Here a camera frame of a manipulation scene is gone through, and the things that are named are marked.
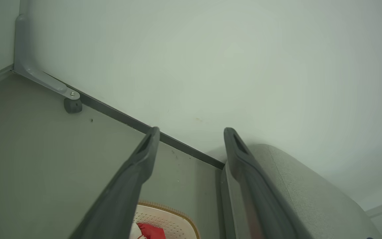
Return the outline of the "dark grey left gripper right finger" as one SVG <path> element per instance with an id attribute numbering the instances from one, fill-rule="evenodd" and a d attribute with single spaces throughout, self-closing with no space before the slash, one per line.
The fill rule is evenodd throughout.
<path id="1" fill-rule="evenodd" d="M 307 230 L 234 128 L 224 129 L 227 162 L 256 239 L 306 239 Z"/>

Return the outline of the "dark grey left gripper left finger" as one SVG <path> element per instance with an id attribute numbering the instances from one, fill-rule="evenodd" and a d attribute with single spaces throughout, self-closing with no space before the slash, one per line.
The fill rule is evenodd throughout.
<path id="1" fill-rule="evenodd" d="M 160 131 L 152 127 L 102 191 L 72 239 L 127 239 L 142 185 L 153 173 Z"/>

